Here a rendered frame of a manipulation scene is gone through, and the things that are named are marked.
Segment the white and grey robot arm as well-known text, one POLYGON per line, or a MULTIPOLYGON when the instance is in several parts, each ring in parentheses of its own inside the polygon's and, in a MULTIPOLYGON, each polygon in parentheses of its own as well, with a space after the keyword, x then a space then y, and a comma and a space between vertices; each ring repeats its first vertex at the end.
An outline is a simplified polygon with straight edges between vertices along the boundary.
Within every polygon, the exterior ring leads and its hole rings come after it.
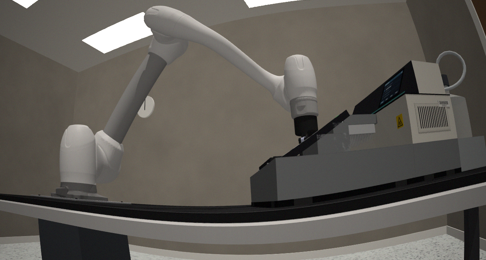
POLYGON ((154 35, 148 54, 120 97, 104 131, 94 136, 88 126, 80 124, 65 130, 60 144, 61 185, 53 188, 51 197, 108 201, 97 193, 96 183, 110 183, 119 175, 124 153, 122 142, 136 114, 165 66, 185 53, 189 41, 215 51, 269 90, 292 119, 318 116, 316 76, 308 57, 288 57, 284 76, 275 76, 229 40, 179 10, 151 7, 144 15, 144 23, 154 35))

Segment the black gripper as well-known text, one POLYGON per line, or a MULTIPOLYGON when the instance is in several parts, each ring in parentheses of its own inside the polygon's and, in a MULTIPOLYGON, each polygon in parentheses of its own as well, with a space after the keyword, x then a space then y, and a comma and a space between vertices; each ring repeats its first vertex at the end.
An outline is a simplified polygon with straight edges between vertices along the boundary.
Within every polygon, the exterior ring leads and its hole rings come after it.
POLYGON ((294 118, 295 134, 299 144, 318 131, 317 116, 307 115, 294 118))

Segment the grey curved hose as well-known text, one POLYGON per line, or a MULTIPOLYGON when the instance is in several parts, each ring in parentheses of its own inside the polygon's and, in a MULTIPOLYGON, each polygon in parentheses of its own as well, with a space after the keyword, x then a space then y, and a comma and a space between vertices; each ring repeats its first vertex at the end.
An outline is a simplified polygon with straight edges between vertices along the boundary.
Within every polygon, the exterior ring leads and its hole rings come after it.
POLYGON ((446 87, 446 88, 444 88, 444 89, 445 89, 445 91, 452 90, 452 89, 456 88, 458 85, 460 85, 460 84, 461 84, 461 82, 463 82, 463 79, 465 78, 465 75, 466 75, 466 65, 465 65, 465 62, 464 62, 463 58, 462 58, 462 57, 461 57, 459 54, 457 54, 456 52, 454 52, 454 51, 444 51, 444 52, 443 52, 442 54, 440 54, 440 55, 439 55, 439 57, 436 59, 436 63, 438 63, 438 64, 439 64, 440 59, 441 59, 443 56, 448 55, 448 54, 449 54, 449 55, 454 55, 454 56, 456 56, 458 59, 460 59, 460 60, 461 60, 461 63, 463 64, 463 74, 462 74, 461 78, 459 79, 459 81, 458 81, 458 82, 456 82, 456 84, 454 84, 454 85, 452 85, 452 86, 450 86, 450 87, 446 87))

